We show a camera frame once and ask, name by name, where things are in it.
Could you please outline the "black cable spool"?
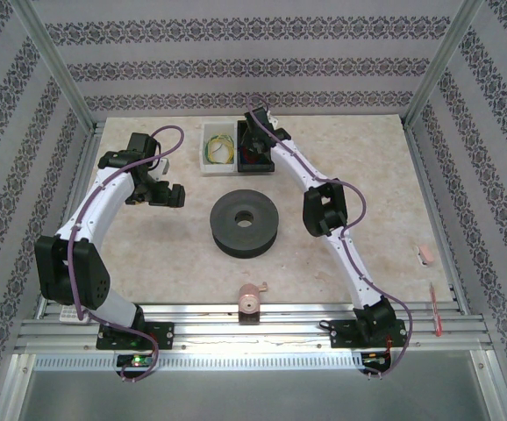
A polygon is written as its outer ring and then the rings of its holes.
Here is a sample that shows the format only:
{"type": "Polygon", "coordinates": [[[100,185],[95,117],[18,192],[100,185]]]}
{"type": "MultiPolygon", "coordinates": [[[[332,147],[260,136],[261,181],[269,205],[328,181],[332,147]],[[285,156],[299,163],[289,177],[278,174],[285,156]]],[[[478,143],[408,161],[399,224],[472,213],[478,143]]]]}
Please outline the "black cable spool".
{"type": "Polygon", "coordinates": [[[252,259],[275,243],[279,213],[271,199],[259,191],[237,189],[216,201],[210,225],[220,250],[234,258],[252,259]]]}

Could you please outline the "black plastic bin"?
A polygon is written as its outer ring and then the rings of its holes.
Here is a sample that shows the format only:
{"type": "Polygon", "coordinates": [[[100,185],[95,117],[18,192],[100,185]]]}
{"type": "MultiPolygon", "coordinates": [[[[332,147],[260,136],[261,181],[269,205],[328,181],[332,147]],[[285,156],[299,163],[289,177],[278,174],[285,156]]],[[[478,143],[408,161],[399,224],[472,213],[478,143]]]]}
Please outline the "black plastic bin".
{"type": "Polygon", "coordinates": [[[250,130],[247,126],[246,120],[239,120],[237,122],[237,170],[239,173],[244,174],[253,174],[253,173],[273,173],[275,171],[275,164],[271,160],[270,151],[259,152],[256,147],[257,146],[265,146],[265,144],[255,139],[250,133],[250,130]],[[243,161],[241,149],[246,148],[249,152],[249,155],[252,158],[253,164],[249,165],[243,161]],[[259,167],[255,164],[255,159],[258,153],[266,153],[268,156],[268,165],[264,167],[259,167]]]}

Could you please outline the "white plastic bin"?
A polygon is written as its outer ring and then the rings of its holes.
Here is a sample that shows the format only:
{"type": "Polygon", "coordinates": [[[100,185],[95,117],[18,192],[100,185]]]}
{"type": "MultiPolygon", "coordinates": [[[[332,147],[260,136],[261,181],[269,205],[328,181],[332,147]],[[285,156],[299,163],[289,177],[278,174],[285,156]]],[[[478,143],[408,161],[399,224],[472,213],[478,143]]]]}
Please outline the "white plastic bin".
{"type": "Polygon", "coordinates": [[[199,139],[199,165],[203,175],[237,172],[236,122],[204,123],[199,139]]]}

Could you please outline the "white calculator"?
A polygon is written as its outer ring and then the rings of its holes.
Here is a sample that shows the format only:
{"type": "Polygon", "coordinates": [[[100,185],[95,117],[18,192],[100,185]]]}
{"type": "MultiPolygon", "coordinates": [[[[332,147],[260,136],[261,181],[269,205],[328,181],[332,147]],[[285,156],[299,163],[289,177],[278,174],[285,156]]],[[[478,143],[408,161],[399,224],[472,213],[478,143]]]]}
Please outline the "white calculator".
{"type": "Polygon", "coordinates": [[[82,319],[78,317],[74,305],[62,305],[59,315],[59,321],[64,325],[87,325],[89,323],[89,315],[85,312],[82,313],[82,319]]]}

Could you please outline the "grey metal panel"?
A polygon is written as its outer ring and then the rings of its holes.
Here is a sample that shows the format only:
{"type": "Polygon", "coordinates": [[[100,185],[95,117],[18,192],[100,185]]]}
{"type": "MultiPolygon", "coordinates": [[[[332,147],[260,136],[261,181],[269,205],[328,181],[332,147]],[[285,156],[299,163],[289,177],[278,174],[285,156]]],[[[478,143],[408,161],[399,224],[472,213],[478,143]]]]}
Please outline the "grey metal panel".
{"type": "Polygon", "coordinates": [[[19,421],[490,421],[471,381],[370,380],[352,370],[37,372],[19,421]]]}

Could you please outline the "red pen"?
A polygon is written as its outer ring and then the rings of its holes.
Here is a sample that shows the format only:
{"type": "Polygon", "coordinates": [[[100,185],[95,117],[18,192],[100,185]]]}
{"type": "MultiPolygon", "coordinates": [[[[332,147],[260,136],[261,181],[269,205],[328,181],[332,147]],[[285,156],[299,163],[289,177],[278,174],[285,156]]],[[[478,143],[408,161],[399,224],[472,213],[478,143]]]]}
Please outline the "red pen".
{"type": "Polygon", "coordinates": [[[435,335],[437,337],[442,336],[442,322],[441,317],[439,314],[439,307],[438,307],[438,301],[436,297],[436,291],[432,284],[430,284],[429,287],[430,292],[430,298],[431,298],[431,304],[432,304],[432,321],[434,326],[435,335]]]}

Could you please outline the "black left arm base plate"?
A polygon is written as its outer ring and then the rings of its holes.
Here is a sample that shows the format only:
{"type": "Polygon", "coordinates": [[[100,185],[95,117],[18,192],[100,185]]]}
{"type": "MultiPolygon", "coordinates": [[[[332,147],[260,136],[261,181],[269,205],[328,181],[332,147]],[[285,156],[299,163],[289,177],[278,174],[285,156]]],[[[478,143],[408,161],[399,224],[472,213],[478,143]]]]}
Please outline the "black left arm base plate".
{"type": "MultiPolygon", "coordinates": [[[[171,350],[174,342],[175,324],[171,322],[145,322],[143,332],[154,339],[160,350],[171,350]]],[[[149,339],[137,334],[120,331],[104,325],[99,326],[96,340],[98,350],[153,351],[149,339]]]]}

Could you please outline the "aluminium frame post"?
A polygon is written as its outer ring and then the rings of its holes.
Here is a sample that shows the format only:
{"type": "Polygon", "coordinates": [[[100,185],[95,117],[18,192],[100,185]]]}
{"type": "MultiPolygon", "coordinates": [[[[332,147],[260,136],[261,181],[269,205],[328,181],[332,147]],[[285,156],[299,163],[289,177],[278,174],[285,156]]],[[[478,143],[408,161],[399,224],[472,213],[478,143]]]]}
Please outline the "aluminium frame post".
{"type": "Polygon", "coordinates": [[[55,81],[57,81],[62,93],[67,98],[84,131],[86,133],[93,133],[96,121],[92,117],[82,92],[70,74],[68,66],[62,59],[57,46],[54,44],[46,26],[39,17],[32,0],[9,0],[9,3],[18,15],[18,19],[30,36],[33,44],[37,47],[41,58],[46,63],[55,81]]]}
{"type": "Polygon", "coordinates": [[[407,110],[401,116],[403,129],[407,132],[414,126],[421,110],[432,94],[438,80],[442,76],[462,37],[472,24],[478,10],[485,0],[462,0],[460,8],[448,26],[446,35],[433,56],[425,75],[418,85],[407,110]]]}

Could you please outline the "aluminium mounting rail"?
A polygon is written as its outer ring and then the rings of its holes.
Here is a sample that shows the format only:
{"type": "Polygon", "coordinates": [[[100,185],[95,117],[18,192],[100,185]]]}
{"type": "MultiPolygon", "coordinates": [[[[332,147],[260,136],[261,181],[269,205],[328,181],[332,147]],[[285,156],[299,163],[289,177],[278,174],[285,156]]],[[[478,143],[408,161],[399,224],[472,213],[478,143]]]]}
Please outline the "aluminium mounting rail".
{"type": "MultiPolygon", "coordinates": [[[[413,327],[410,349],[477,350],[490,349],[493,340],[481,315],[461,314],[456,302],[438,303],[442,336],[435,335],[431,303],[409,303],[396,314],[413,327]]],[[[15,353],[82,353],[95,348],[98,326],[64,325],[59,321],[60,306],[49,304],[39,319],[22,322],[13,350],[15,353]]],[[[347,303],[285,304],[264,303],[257,325],[241,325],[235,304],[146,304],[146,318],[175,324],[175,350],[223,353],[304,352],[327,350],[329,334],[322,320],[353,317],[347,303]]]]}

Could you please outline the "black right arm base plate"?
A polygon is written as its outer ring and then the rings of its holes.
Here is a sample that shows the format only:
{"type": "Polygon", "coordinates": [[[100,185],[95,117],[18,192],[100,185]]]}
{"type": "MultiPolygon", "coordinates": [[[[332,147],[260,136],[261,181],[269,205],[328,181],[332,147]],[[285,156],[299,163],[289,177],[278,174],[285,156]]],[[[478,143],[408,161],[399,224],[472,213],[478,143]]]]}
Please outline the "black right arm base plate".
{"type": "Polygon", "coordinates": [[[387,346],[403,346],[409,330],[404,321],[397,319],[392,325],[374,330],[367,329],[367,337],[363,335],[361,323],[355,319],[332,320],[329,322],[329,333],[332,348],[386,348],[387,346]]]}

